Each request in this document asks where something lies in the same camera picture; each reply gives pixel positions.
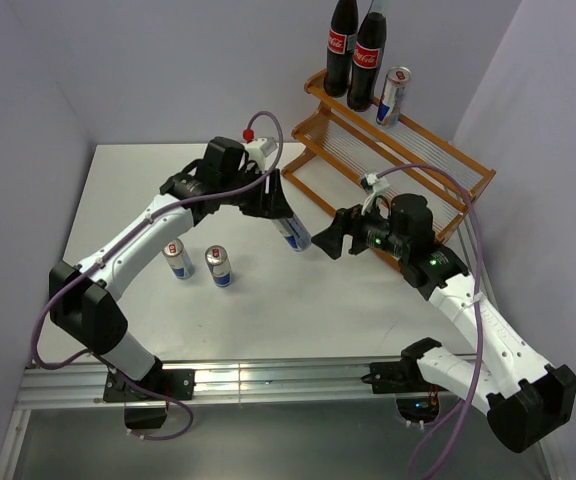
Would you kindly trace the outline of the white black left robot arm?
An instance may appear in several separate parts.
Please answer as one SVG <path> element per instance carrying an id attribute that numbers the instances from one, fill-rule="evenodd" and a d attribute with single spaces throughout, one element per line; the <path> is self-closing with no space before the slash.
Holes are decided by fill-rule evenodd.
<path id="1" fill-rule="evenodd" d="M 113 240 L 75 266 L 60 262 L 51 270 L 51 321 L 122 372 L 138 398 L 165 392 L 161 361 L 129 332 L 118 302 L 170 241 L 223 205 L 253 218 L 290 217 L 280 172 L 266 164 L 279 152 L 270 137 L 244 143 L 213 138 L 203 157 L 169 177 L 147 209 Z"/>

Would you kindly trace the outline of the energy drink can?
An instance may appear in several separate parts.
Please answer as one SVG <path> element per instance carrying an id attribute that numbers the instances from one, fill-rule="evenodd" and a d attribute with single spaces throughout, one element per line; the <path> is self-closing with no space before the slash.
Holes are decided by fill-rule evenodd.
<path id="1" fill-rule="evenodd" d="M 411 71 L 404 66 L 393 67 L 387 72 L 377 109 L 378 125 L 390 127 L 399 121 L 405 92 L 411 79 Z"/>
<path id="2" fill-rule="evenodd" d="M 273 225 L 294 251 L 303 252 L 310 247 L 311 235 L 297 215 L 273 220 Z"/>
<path id="3" fill-rule="evenodd" d="M 205 261 L 214 283 L 218 287 L 227 287 L 232 281 L 232 269 L 224 247 L 212 245 L 205 252 Z"/>
<path id="4" fill-rule="evenodd" d="M 162 250 L 162 254 L 177 279 L 187 280 L 192 277 L 194 266 L 180 239 L 169 242 Z"/>

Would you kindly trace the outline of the cola glass bottle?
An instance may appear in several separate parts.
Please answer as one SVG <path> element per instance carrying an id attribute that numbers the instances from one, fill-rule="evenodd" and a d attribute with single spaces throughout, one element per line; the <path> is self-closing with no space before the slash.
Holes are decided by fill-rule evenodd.
<path id="1" fill-rule="evenodd" d="M 359 27 L 347 93 L 347 106 L 353 111 L 364 112 L 372 104 L 387 38 L 386 5 L 373 0 Z"/>
<path id="2" fill-rule="evenodd" d="M 352 54 L 358 31 L 356 0 L 339 0 L 335 6 L 327 37 L 327 62 L 324 91 L 331 97 L 343 96 L 349 87 Z"/>

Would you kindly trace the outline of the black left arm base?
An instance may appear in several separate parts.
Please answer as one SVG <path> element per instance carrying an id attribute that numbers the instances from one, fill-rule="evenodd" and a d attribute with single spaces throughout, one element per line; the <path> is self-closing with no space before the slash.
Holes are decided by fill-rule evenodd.
<path id="1" fill-rule="evenodd" d="M 164 369 L 155 374 L 153 381 L 134 384 L 136 387 L 120 373 L 109 371 L 102 402 L 123 406 L 124 425 L 131 432 L 154 436 L 169 419 L 173 407 L 192 399 L 195 371 Z"/>

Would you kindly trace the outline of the orange wooden two-tier shelf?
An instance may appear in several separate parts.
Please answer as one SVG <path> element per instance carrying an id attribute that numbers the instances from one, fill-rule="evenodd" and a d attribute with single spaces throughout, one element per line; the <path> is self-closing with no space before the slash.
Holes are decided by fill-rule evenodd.
<path id="1" fill-rule="evenodd" d="M 323 88 L 325 72 L 310 77 L 306 93 L 319 104 L 297 124 L 293 138 L 304 146 L 282 169 L 283 177 L 333 216 L 345 202 L 356 204 L 360 178 L 405 164 L 426 164 L 450 174 L 476 201 L 495 176 L 449 142 L 403 115 L 392 128 L 373 123 L 376 108 L 360 114 Z"/>

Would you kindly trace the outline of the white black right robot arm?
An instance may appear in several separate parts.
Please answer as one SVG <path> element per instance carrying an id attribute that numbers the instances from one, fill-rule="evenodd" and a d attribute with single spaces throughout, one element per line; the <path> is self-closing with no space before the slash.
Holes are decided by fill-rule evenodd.
<path id="1" fill-rule="evenodd" d="M 475 288 L 475 277 L 457 254 L 438 242 L 427 200 L 416 194 L 393 198 L 388 216 L 377 205 L 337 210 L 331 225 L 312 238 L 330 258 L 368 248 L 397 259 L 404 280 L 442 312 L 473 348 L 482 351 L 482 371 L 473 396 L 497 439 L 521 453 L 572 415 L 576 375 L 553 366 L 522 339 Z"/>

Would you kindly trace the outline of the aluminium mounting rail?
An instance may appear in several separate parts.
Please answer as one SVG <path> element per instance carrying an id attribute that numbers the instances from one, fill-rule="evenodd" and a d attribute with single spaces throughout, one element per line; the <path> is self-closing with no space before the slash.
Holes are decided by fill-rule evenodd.
<path id="1" fill-rule="evenodd" d="M 395 362 L 398 356 L 305 358 L 249 361 L 167 363 L 166 369 L 195 372 L 191 407 L 344 401 L 378 398 L 361 378 L 373 362 Z M 162 401 L 109 402 L 107 368 L 100 363 L 73 363 L 63 369 L 27 369 L 13 408 L 22 410 L 135 406 L 160 407 Z"/>

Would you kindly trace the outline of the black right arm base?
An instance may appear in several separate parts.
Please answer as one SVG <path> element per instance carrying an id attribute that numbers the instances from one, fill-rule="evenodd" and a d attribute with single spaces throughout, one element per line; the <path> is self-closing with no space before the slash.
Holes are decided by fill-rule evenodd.
<path id="1" fill-rule="evenodd" d="M 440 388 L 423 380 L 411 360 L 370 363 L 361 382 L 375 395 L 393 395 L 406 425 L 423 427 L 439 416 Z"/>

